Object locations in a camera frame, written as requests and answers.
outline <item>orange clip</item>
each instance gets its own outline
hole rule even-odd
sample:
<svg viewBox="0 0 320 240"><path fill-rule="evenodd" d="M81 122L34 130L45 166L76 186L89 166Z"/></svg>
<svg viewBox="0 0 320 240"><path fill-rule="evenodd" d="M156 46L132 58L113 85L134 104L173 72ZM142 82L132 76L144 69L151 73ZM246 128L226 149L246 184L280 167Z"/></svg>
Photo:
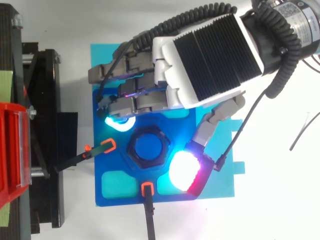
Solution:
<svg viewBox="0 0 320 240"><path fill-rule="evenodd" d="M155 195L154 184L150 181L145 181L144 183L141 184L142 196L145 196L145 186L150 186L152 196Z"/></svg>
<svg viewBox="0 0 320 240"><path fill-rule="evenodd" d="M106 144L106 143L109 143L109 142L112 143L113 147L110 148L110 149L108 149L107 151L105 151L105 152L104 152L105 154L110 153L110 152L112 152L113 150L115 150L115 149L117 148L116 142L115 142L115 140L113 140L112 138L108 138L107 140L102 141L102 142L100 143L100 145L103 145L103 144Z"/></svg>
<svg viewBox="0 0 320 240"><path fill-rule="evenodd" d="M86 151L86 152L89 152L89 151L91 151L92 150L92 147L90 147L90 145L84 145L84 150Z"/></svg>

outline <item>green light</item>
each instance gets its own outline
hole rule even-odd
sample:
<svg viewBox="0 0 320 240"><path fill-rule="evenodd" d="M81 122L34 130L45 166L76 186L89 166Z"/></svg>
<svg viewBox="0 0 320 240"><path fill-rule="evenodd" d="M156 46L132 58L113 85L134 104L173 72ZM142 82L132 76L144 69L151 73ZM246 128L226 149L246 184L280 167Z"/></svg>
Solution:
<svg viewBox="0 0 320 240"><path fill-rule="evenodd" d="M136 117L130 117L125 123L119 123L114 121L111 117L106 117L104 122L119 132L126 132L135 125Z"/></svg>

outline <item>label sticker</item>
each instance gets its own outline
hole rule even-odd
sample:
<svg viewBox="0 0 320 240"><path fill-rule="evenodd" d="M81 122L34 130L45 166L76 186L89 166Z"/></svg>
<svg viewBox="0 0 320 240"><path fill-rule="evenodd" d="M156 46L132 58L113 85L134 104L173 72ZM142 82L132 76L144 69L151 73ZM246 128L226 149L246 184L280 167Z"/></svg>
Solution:
<svg viewBox="0 0 320 240"><path fill-rule="evenodd" d="M297 34L298 38L301 40L302 47L312 44L313 37L308 20L305 14L295 4L286 2L274 9L276 9L291 25L294 33Z"/></svg>
<svg viewBox="0 0 320 240"><path fill-rule="evenodd" d="M312 41L315 42L320 40L320 29L319 24L317 21L317 17L315 16L314 12L311 10L310 7L302 10L306 18L308 19L311 32L312 32Z"/></svg>

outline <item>bolt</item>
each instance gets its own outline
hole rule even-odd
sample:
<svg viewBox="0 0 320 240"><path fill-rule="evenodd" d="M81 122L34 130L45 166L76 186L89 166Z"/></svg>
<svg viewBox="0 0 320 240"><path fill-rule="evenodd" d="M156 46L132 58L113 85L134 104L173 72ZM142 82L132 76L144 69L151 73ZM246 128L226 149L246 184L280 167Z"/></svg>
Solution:
<svg viewBox="0 0 320 240"><path fill-rule="evenodd" d="M56 55L54 57L54 63L55 64L61 64L61 56L60 55Z"/></svg>
<svg viewBox="0 0 320 240"><path fill-rule="evenodd" d="M288 49L286 49L285 47L281 47L279 50L280 50L281 55L284 55L288 52Z"/></svg>
<svg viewBox="0 0 320 240"><path fill-rule="evenodd" d="M30 111L30 115L33 115L33 116L37 115L37 110L35 110L35 109L34 109L34 110L31 110L31 111Z"/></svg>
<svg viewBox="0 0 320 240"><path fill-rule="evenodd" d="M27 113L29 115L29 118L33 120L35 118L35 115L37 115L37 110L34 109L34 106L30 106L27 110Z"/></svg>
<svg viewBox="0 0 320 240"><path fill-rule="evenodd" d="M12 26L16 29L19 29L19 30L24 28L24 22L23 22L21 14L16 14L13 16Z"/></svg>

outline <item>orange cable clip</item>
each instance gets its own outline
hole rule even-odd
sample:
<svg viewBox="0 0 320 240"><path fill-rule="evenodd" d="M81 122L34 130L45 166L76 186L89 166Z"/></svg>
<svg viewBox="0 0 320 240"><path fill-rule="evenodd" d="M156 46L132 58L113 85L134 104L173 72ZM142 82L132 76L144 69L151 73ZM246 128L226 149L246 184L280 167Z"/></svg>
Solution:
<svg viewBox="0 0 320 240"><path fill-rule="evenodd" d="M116 141L113 140L112 138L108 138L107 140L102 141L102 142L100 143L100 145L103 145L103 144L106 144L106 143L109 143L109 142L112 143L113 147L110 148L110 149L108 149L107 151L105 151L105 152L104 152L105 154L110 153L110 152L112 152L113 150L115 150L115 149L117 148Z"/></svg>
<svg viewBox="0 0 320 240"><path fill-rule="evenodd" d="M145 196L145 186L150 186L151 187L152 196L155 195L154 184L152 182L150 182L150 181L145 181L144 183L141 184L142 196Z"/></svg>

